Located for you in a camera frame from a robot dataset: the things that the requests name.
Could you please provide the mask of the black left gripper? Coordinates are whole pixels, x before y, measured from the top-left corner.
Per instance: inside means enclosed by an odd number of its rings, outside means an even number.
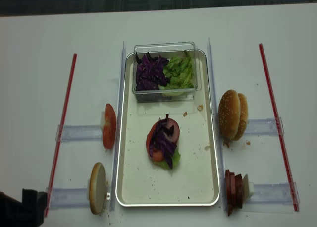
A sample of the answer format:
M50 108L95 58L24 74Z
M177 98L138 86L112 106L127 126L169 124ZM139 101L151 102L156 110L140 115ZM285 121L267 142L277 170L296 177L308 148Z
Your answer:
M22 189L22 223L24 227L39 227L44 222L48 194L31 189Z

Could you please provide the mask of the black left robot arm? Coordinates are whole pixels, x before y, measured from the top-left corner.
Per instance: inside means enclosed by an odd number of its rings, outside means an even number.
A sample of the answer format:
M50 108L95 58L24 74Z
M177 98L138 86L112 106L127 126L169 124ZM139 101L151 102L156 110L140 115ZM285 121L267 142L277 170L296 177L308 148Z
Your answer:
M22 201L0 193L0 225L2 227L39 227L44 222L48 194L32 189L22 190Z

